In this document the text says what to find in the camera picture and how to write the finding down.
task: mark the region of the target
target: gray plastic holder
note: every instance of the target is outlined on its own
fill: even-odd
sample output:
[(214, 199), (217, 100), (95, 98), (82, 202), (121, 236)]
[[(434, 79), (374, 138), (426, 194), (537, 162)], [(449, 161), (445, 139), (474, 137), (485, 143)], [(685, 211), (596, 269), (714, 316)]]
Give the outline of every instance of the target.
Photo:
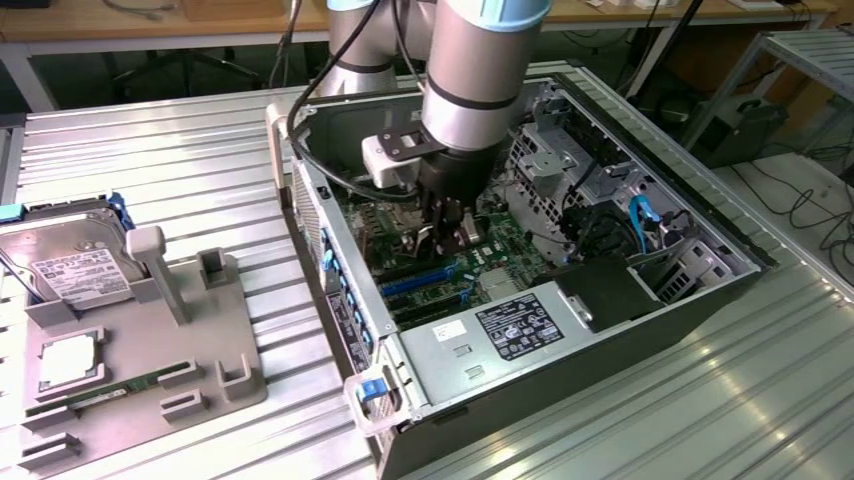
[(158, 377), (158, 383), (166, 389), (175, 388), (177, 386), (202, 378), (205, 375), (205, 371), (197, 363), (197, 359), (191, 358), (190, 360), (185, 360), (186, 363), (190, 364), (187, 368), (179, 370), (178, 372), (167, 373)]
[(231, 269), (226, 268), (226, 253), (222, 248), (201, 251), (197, 254), (197, 261), (206, 290), (229, 285), (235, 280)]
[(63, 300), (52, 300), (24, 307), (24, 312), (40, 328), (78, 321), (78, 313)]
[(178, 287), (170, 267), (163, 260), (166, 253), (166, 238), (161, 227), (143, 227), (129, 230), (126, 233), (129, 255), (138, 262), (146, 264), (151, 278), (158, 284), (158, 289), (163, 295), (163, 300), (170, 307), (175, 323), (186, 325), (190, 323), (190, 312), (182, 297), (182, 290)]
[(137, 298), (139, 303), (154, 302), (163, 298), (161, 289), (158, 288), (158, 282), (155, 282), (154, 278), (143, 278), (137, 282), (131, 282), (129, 286), (131, 287), (131, 292), (134, 292), (134, 298)]
[(27, 417), (22, 421), (22, 427), (35, 433), (43, 428), (51, 427), (76, 418), (78, 413), (68, 406), (63, 406), (54, 410), (48, 410), (47, 412), (42, 412), (32, 417)]
[(207, 399), (198, 388), (161, 400), (161, 415), (170, 423), (206, 411), (207, 408)]
[(58, 460), (78, 456), (79, 453), (81, 440), (67, 432), (58, 433), (24, 447), (18, 465), (27, 470), (35, 470)]
[(246, 397), (258, 388), (254, 370), (245, 354), (241, 354), (241, 367), (241, 370), (230, 372), (223, 363), (217, 361), (217, 380), (229, 401)]
[[(105, 329), (103, 326), (87, 328), (85, 330), (67, 333), (66, 335), (59, 335), (56, 337), (47, 338), (42, 342), (42, 350), (44, 350), (44, 346), (50, 343), (55, 343), (68, 338), (79, 337), (87, 334), (95, 334), (97, 347), (101, 348), (107, 342), (107, 330)], [(95, 366), (95, 374), (93, 376), (82, 378), (75, 382), (56, 385), (47, 388), (44, 391), (40, 391), (39, 393), (36, 393), (35, 399), (40, 402), (52, 400), (58, 397), (79, 392), (81, 390), (93, 388), (94, 386), (109, 382), (110, 379), (111, 379), (110, 369), (107, 368), (107, 365), (105, 365), (103, 362), (99, 362), (98, 365)]]

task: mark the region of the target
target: hard drive label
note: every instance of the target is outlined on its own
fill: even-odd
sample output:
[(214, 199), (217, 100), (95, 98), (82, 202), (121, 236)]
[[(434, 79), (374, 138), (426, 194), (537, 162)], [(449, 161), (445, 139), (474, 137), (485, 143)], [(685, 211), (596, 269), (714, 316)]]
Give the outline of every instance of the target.
[(130, 290), (110, 250), (93, 250), (32, 262), (32, 268), (67, 302), (83, 302)]
[(505, 360), (514, 360), (564, 338), (533, 293), (478, 312), (477, 317)]

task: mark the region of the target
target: wooden table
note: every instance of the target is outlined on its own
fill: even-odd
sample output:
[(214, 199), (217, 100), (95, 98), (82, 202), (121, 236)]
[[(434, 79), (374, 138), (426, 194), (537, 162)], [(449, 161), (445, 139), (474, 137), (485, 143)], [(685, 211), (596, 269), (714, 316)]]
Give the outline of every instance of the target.
[[(157, 6), (163, 1), (137, 0), (134, 5), (150, 2)], [(689, 0), (682, 0), (678, 7), (657, 11), (652, 25), (662, 27), (664, 31), (633, 87), (640, 86), (646, 79), (688, 3)], [(813, 10), (809, 28), (816, 28), (836, 6), (826, 0), (808, 0), (808, 3)], [(556, 0), (544, 29), (564, 31), (641, 28), (648, 23), (650, 13), (634, 6), (616, 7), (606, 3), (594, 8), (581, 0)], [(48, 9), (8, 10), (6, 16), (0, 14), (0, 36), (6, 39), (6, 43), (0, 43), (0, 60), (34, 112), (56, 109), (30, 62), (34, 56), (275, 44), (285, 31), (289, 15), (286, 13), (282, 17), (251, 20), (191, 22), (185, 18), (181, 7), (161, 14), (163, 20), (155, 22), (107, 8), (99, 0), (54, 0)], [(765, 23), (789, 19), (790, 11), (785, 8), (780, 11), (748, 12), (726, 0), (706, 0), (692, 25)], [(294, 41), (327, 40), (327, 28), (326, 0), (306, 0)]]

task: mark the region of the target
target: metal workbench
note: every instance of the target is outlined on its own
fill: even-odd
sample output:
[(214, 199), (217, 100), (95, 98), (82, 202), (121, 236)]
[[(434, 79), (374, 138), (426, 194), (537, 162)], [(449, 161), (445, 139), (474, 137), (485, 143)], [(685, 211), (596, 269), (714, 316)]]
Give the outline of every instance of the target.
[[(694, 147), (721, 105), (736, 92), (764, 53), (772, 54), (780, 62), (797, 68), (849, 102), (854, 102), (854, 34), (836, 28), (798, 32), (762, 32), (757, 34), (745, 50), (709, 105), (686, 129), (682, 144), (688, 149)], [(764, 81), (754, 91), (765, 93), (776, 78), (774, 74), (769, 75), (768, 82)]]
[[(796, 244), (781, 245), (765, 231), (773, 226), (754, 222), (750, 207), (596, 77), (569, 66), (549, 69), (568, 72), (781, 265), (677, 347), (411, 478), (854, 475), (850, 287)], [(241, 262), (270, 385), (270, 398), (255, 407), (60, 478), (374, 476), (275, 202), (263, 112), (294, 91), (30, 117), (18, 200), (113, 187), (137, 222), (163, 227), (170, 261), (201, 248), (225, 247)], [(4, 283), (4, 456), (16, 441), (20, 293)], [(0, 470), (12, 478), (15, 473), (26, 476), (16, 468)]]

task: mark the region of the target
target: motherboard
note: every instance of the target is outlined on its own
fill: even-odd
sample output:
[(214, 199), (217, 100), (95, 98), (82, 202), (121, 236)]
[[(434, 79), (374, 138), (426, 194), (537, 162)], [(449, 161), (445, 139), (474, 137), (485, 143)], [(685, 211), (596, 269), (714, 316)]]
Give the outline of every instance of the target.
[(415, 202), (359, 202), (338, 196), (359, 250), (393, 318), (403, 330), (525, 290), (549, 262), (499, 195), (479, 201), (487, 240), (441, 258), (417, 258), (402, 236), (422, 224)]

